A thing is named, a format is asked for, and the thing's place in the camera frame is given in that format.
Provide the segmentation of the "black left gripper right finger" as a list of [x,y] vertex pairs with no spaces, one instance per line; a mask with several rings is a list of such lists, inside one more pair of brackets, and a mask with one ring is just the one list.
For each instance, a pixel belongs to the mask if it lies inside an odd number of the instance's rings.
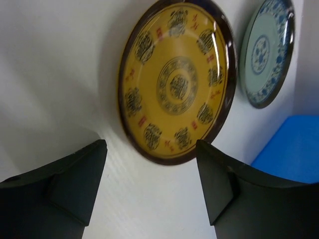
[[210,224],[219,239],[316,239],[319,185],[273,176],[204,140],[196,160]]

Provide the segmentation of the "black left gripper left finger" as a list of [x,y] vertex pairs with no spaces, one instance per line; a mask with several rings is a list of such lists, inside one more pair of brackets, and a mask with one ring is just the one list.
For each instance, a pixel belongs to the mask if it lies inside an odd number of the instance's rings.
[[2,239],[80,239],[89,226],[107,156],[92,144],[0,184]]

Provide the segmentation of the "yellow patterned plate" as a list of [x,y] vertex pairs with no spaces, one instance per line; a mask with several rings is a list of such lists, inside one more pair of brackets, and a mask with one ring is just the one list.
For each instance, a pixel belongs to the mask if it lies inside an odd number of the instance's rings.
[[125,45],[118,111],[132,146],[160,165],[195,157],[213,142],[235,95],[237,53],[222,9],[211,0],[159,0]]

